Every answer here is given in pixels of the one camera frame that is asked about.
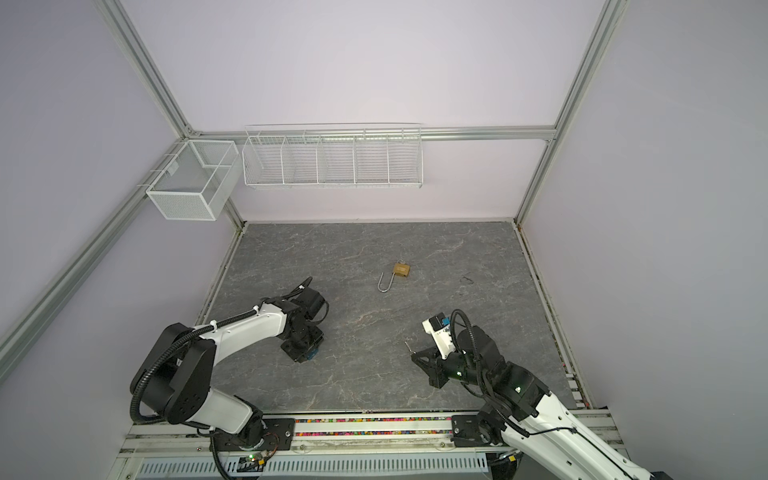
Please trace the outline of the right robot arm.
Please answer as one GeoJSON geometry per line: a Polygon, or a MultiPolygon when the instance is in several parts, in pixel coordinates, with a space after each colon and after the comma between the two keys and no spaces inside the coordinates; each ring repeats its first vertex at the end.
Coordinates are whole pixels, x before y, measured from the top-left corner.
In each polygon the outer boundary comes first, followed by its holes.
{"type": "Polygon", "coordinates": [[[437,389],[451,380],[483,401],[453,423],[460,445],[501,445],[559,479],[668,479],[632,462],[590,430],[528,369],[506,360],[496,343],[460,309],[422,322],[434,341],[411,360],[437,389]]]}

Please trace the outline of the brass padlock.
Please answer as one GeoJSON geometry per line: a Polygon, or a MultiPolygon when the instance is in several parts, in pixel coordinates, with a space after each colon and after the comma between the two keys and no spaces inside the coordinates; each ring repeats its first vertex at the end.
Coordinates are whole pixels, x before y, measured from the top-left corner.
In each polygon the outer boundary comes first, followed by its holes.
{"type": "Polygon", "coordinates": [[[396,262],[393,266],[392,272],[387,282],[384,282],[385,276],[386,276],[385,273],[382,273],[379,276],[379,279],[377,281],[377,290],[380,293],[387,293],[392,288],[394,279],[396,277],[407,278],[410,274],[410,270],[411,270],[411,267],[408,264],[402,263],[402,262],[396,262]]]}

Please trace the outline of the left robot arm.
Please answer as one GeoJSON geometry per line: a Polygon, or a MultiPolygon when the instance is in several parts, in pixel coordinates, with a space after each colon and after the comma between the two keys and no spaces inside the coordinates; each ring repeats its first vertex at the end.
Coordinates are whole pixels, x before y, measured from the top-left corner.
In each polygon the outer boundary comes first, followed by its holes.
{"type": "Polygon", "coordinates": [[[311,360],[324,336],[328,301],[305,279],[287,294],[266,297],[250,310],[189,327],[167,326],[134,375],[129,415],[136,425],[166,422],[205,428],[239,449],[255,449],[270,433],[252,403],[212,386],[216,366],[263,340],[278,339],[296,363],[311,360]]]}

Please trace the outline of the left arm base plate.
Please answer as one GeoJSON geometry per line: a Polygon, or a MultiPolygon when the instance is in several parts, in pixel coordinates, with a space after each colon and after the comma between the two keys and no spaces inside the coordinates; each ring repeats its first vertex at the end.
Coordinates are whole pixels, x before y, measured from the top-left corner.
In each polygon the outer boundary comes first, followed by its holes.
{"type": "Polygon", "coordinates": [[[216,430],[213,443],[218,451],[289,450],[296,421],[292,417],[261,418],[249,422],[239,433],[216,430]]]}

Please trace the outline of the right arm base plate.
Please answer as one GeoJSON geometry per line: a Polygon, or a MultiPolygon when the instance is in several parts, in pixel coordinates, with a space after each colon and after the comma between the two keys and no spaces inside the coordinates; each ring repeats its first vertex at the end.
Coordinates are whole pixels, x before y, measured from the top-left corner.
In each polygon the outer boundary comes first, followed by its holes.
{"type": "Polygon", "coordinates": [[[452,438],[456,447],[486,447],[499,442],[498,431],[480,414],[453,415],[452,438]]]}

